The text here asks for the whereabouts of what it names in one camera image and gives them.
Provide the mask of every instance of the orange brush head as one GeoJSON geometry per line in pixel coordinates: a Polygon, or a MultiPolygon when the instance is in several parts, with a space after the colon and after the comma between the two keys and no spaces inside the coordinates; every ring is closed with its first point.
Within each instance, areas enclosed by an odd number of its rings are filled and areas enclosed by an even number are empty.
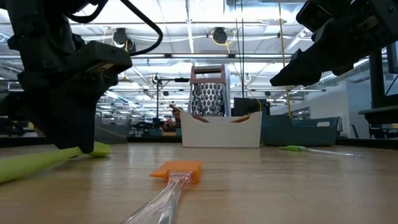
{"type": "Polygon", "coordinates": [[[166,180],[169,179],[169,171],[192,171],[195,173],[194,179],[192,183],[197,183],[200,180],[200,171],[201,171],[202,161],[168,161],[151,173],[149,176],[151,177],[161,177],[166,180]]]}

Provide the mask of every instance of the cheese grater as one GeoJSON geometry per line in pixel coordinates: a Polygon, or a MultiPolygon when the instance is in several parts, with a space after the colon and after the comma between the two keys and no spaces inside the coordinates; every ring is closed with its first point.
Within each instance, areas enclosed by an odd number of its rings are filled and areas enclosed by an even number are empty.
{"type": "Polygon", "coordinates": [[[192,66],[188,111],[198,116],[231,116],[229,73],[225,65],[192,66]]]}

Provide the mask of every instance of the green brush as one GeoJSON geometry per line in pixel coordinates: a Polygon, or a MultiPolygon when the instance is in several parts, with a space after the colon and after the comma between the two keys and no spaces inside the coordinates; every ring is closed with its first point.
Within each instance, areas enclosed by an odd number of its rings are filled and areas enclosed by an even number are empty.
{"type": "Polygon", "coordinates": [[[333,152],[333,151],[325,151],[325,150],[317,150],[317,149],[307,149],[304,146],[281,146],[283,150],[293,151],[293,152],[312,152],[326,155],[334,155],[334,156],[350,156],[350,157],[363,157],[361,155],[350,154],[350,153],[342,153],[342,152],[333,152]]]}
{"type": "MultiPolygon", "coordinates": [[[[94,151],[88,155],[104,157],[110,152],[109,145],[94,142],[94,151]]],[[[53,152],[41,152],[0,159],[0,183],[19,179],[82,154],[79,147],[73,147],[53,152]]]]}

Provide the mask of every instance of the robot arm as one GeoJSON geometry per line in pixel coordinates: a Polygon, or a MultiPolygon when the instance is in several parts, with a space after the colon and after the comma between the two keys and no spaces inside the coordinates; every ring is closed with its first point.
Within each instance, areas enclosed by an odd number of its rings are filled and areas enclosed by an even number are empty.
{"type": "Polygon", "coordinates": [[[14,30],[9,48],[19,51],[25,69],[18,74],[24,91],[8,94],[0,102],[0,114],[29,120],[60,149],[78,146],[92,152],[97,101],[132,66],[132,55],[153,50],[163,37],[129,0],[121,1],[159,34],[153,46],[130,54],[101,42],[86,44],[72,33],[68,18],[91,22],[107,0],[0,1],[14,30]],[[92,15],[73,15],[88,4],[98,5],[92,15]]]}
{"type": "Polygon", "coordinates": [[[348,72],[360,59],[398,40],[397,9],[396,0],[308,0],[297,21],[313,32],[314,44],[296,52],[271,84],[312,85],[322,72],[348,72]]]}

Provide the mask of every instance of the desk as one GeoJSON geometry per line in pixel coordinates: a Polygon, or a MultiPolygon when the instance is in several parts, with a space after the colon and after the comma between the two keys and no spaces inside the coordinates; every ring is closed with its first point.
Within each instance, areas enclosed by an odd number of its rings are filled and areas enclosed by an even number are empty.
{"type": "MultiPolygon", "coordinates": [[[[203,160],[202,182],[178,203],[177,224],[398,223],[398,151],[335,148],[364,159],[261,149],[113,146],[0,185],[2,224],[117,224],[165,186],[148,175],[172,159],[203,160]]],[[[4,148],[0,157],[53,146],[4,148]]]]}

